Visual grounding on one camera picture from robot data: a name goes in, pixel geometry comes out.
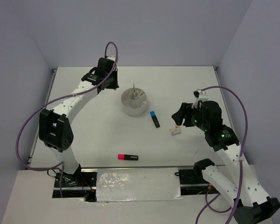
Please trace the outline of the silver foil taped panel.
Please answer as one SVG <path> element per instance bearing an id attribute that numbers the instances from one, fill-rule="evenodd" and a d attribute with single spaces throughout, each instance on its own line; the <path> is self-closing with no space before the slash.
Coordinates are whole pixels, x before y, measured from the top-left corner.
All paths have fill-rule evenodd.
<path id="1" fill-rule="evenodd" d="M 100 169 L 98 202 L 172 201 L 181 199 L 177 168 Z"/>

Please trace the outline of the white round compartment organizer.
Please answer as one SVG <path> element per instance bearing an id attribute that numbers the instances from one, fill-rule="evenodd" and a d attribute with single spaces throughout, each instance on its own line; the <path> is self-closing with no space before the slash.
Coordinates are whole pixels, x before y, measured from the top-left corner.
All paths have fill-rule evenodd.
<path id="1" fill-rule="evenodd" d="M 133 88 L 126 89 L 121 95 L 122 111 L 130 116 L 139 116 L 147 108 L 147 95 L 143 91 L 142 95 L 137 99 L 137 95 L 142 89 L 135 88 L 136 93 L 133 93 Z"/>

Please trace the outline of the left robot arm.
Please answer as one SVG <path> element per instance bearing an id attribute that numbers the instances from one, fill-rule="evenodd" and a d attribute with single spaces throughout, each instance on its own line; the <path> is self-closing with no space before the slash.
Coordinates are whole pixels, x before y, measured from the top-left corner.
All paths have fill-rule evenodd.
<path id="1" fill-rule="evenodd" d="M 69 98 L 53 109 L 43 109 L 39 116 L 39 139 L 49 147 L 63 166 L 62 180 L 70 186 L 77 186 L 82 180 L 81 165 L 71 148 L 74 134 L 71 123 L 90 100 L 104 89 L 117 89 L 118 75 L 116 63 L 109 57 L 101 57 L 98 65 L 82 78 Z"/>

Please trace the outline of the pink capped black highlighter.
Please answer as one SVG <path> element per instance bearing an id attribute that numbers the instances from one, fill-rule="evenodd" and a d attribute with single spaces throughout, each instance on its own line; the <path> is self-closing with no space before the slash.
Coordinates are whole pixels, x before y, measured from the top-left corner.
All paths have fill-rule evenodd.
<path id="1" fill-rule="evenodd" d="M 130 155 L 130 154 L 118 154 L 118 160 L 123 161 L 138 161 L 139 157 L 137 155 Z"/>

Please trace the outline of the blue capped black highlighter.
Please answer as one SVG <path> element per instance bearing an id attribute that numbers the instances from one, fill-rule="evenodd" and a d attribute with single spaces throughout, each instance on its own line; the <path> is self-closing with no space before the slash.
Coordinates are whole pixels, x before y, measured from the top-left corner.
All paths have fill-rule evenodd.
<path id="1" fill-rule="evenodd" d="M 159 121 L 158 121 L 158 119 L 157 119 L 157 116 L 156 116 L 155 112 L 154 112 L 154 111 L 151 111 L 151 112 L 150 112 L 150 115 L 151 115 L 151 118 L 152 118 L 152 120 L 153 120 L 153 123 L 154 123 L 155 127 L 156 127 L 156 128 L 159 128 L 159 127 L 160 127 L 160 123 L 159 123 Z"/>

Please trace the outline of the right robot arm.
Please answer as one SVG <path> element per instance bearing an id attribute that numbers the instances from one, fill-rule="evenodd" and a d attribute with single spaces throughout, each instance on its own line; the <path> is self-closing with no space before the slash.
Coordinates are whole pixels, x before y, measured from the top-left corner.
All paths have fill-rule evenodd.
<path id="1" fill-rule="evenodd" d="M 182 103 L 172 115 L 177 125 L 196 126 L 204 132 L 205 140 L 223 160 L 231 180 L 224 176 L 210 159 L 194 164 L 194 179 L 208 182 L 235 207 L 233 217 L 239 224 L 257 224 L 269 219 L 279 208 L 280 202 L 270 197 L 259 183 L 245 157 L 234 131 L 223 124 L 222 110 L 215 101 Z"/>

